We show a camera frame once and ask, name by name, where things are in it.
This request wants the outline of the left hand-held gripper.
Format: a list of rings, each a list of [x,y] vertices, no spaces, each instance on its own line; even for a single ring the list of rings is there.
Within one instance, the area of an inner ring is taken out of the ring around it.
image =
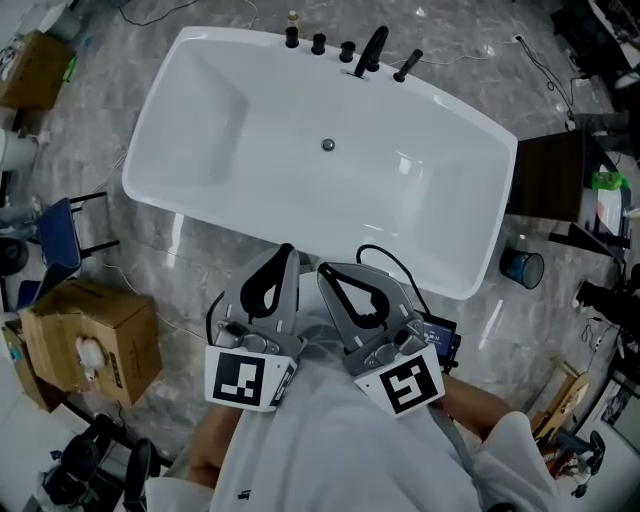
[[[225,317],[205,317],[205,398],[254,412],[280,405],[306,340],[295,332],[300,258],[289,243],[246,263],[225,290]],[[252,323],[240,320],[253,320]]]

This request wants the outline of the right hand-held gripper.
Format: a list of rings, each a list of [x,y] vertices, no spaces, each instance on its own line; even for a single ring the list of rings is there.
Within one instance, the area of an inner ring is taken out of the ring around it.
[[[345,347],[358,348],[344,366],[377,406],[401,417],[444,396],[435,345],[396,279],[365,264],[322,263],[317,282]],[[364,344],[367,332],[381,333]]]

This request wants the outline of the person's right forearm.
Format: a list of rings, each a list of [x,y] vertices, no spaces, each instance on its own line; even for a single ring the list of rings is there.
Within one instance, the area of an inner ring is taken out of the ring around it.
[[[440,399],[442,410],[482,441],[512,411],[506,402],[489,392],[447,374],[442,375],[442,380],[445,391]]]

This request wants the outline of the person's left forearm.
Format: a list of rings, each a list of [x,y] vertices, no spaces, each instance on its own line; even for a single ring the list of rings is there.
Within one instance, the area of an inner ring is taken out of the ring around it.
[[[242,410],[212,404],[194,430],[187,480],[214,489]]]

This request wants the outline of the white bathtub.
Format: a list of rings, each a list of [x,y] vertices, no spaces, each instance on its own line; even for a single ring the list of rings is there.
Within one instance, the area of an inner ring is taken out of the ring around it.
[[[414,76],[362,78],[328,47],[186,27],[146,97],[123,167],[138,202],[329,261],[358,247],[419,288],[479,289],[512,183],[516,137]],[[335,149],[325,152],[330,138]]]

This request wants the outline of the black screen device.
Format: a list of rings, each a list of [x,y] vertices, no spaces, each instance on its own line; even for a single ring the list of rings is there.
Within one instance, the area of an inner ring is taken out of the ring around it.
[[[457,324],[426,312],[420,312],[420,315],[424,321],[426,338],[435,346],[441,370],[449,374],[458,366],[456,355],[461,336],[456,333]]]

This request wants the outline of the large printed cardboard box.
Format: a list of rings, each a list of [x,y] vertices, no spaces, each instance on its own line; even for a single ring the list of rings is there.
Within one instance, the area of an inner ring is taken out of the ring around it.
[[[154,301],[86,280],[67,280],[20,311],[38,377],[64,392],[95,390],[133,406],[158,376],[161,356]],[[106,368],[88,381],[75,349],[95,338]]]

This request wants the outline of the teal bucket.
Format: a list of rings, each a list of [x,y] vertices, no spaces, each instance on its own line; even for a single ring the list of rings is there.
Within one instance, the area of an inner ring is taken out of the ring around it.
[[[508,279],[528,290],[535,289],[544,274],[544,259],[539,253],[531,253],[506,247],[499,262],[500,272]]]

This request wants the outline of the white pouch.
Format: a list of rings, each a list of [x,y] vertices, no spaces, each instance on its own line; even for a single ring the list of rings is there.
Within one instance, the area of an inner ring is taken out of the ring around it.
[[[106,358],[95,338],[77,337],[75,349],[80,366],[88,381],[94,381],[99,370],[106,368]]]

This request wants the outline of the blue chair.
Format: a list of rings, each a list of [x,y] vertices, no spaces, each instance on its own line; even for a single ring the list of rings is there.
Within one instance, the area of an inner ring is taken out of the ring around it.
[[[78,239],[73,215],[82,210],[76,203],[98,199],[106,192],[95,192],[74,198],[64,198],[49,207],[37,220],[37,238],[44,257],[45,273],[40,281],[25,280],[20,284],[16,309],[21,311],[37,302],[56,286],[71,278],[84,259],[94,253],[117,246],[113,240],[88,248],[82,248]]]

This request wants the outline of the dark wooden table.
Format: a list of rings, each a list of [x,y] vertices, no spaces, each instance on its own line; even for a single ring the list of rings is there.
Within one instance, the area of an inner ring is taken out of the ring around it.
[[[598,190],[591,188],[592,174],[607,171],[622,173],[595,139],[583,131],[523,140],[518,143],[506,212],[565,222],[566,231],[552,232],[545,238],[621,259],[631,248],[631,220],[627,216],[631,187],[629,184],[623,189],[620,230],[614,235],[597,216]]]

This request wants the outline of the black round device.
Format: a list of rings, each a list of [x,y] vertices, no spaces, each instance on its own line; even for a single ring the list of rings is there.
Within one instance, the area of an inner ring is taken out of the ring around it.
[[[14,275],[27,264],[29,250],[26,243],[11,237],[0,237],[0,277]]]

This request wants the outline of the green bottle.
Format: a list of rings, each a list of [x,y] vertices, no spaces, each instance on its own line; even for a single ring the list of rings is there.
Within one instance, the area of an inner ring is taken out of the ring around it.
[[[628,187],[628,180],[620,172],[594,172],[591,177],[591,188],[594,190],[615,191]]]

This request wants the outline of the white waste bin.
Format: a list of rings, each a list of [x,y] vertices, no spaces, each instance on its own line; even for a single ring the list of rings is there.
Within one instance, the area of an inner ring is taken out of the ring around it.
[[[35,162],[39,144],[33,137],[0,128],[0,172],[23,171]]]

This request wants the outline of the plain cardboard box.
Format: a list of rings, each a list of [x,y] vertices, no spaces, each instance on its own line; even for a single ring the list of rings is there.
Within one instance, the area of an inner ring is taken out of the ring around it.
[[[0,76],[0,107],[51,110],[75,55],[70,46],[45,33],[29,33],[6,78]]]

